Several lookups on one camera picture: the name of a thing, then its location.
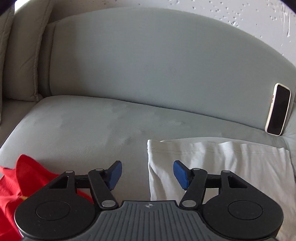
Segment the grey green sofa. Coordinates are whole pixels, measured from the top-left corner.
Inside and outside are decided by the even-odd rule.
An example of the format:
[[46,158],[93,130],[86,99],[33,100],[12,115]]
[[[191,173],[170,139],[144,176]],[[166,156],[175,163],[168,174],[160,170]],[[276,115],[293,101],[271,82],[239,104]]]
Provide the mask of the grey green sofa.
[[1,166],[26,155],[55,174],[122,162],[118,202],[151,200],[148,140],[226,138],[289,150],[295,102],[281,136],[265,132],[276,83],[295,92],[295,66],[259,39],[192,13],[112,8],[45,27],[38,102],[7,98]]

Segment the white hoodie with cursive lettering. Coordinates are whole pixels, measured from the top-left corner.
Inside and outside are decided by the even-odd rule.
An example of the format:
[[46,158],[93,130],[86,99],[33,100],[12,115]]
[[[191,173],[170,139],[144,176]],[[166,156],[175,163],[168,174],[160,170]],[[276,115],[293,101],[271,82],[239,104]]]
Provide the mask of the white hoodie with cursive lettering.
[[277,238],[295,240],[295,172],[289,150],[226,138],[184,138],[148,140],[147,153],[152,201],[180,202],[183,197],[173,174],[175,160],[209,174],[230,170],[281,206],[284,221]]

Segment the smartphone in white case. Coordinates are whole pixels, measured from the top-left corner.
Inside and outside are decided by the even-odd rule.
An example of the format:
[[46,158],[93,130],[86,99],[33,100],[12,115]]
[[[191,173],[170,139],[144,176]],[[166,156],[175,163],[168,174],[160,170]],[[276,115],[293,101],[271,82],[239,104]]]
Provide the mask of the smartphone in white case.
[[276,83],[273,89],[270,109],[265,124],[265,132],[280,136],[283,132],[290,107],[291,90],[281,83]]

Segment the red sweater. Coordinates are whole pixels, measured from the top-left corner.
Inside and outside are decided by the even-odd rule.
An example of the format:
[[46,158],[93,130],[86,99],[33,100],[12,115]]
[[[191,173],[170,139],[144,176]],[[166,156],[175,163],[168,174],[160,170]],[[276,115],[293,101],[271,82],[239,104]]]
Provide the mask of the red sweater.
[[63,240],[88,229],[92,198],[80,191],[73,171],[55,174],[20,155],[14,168],[1,167],[1,240]]

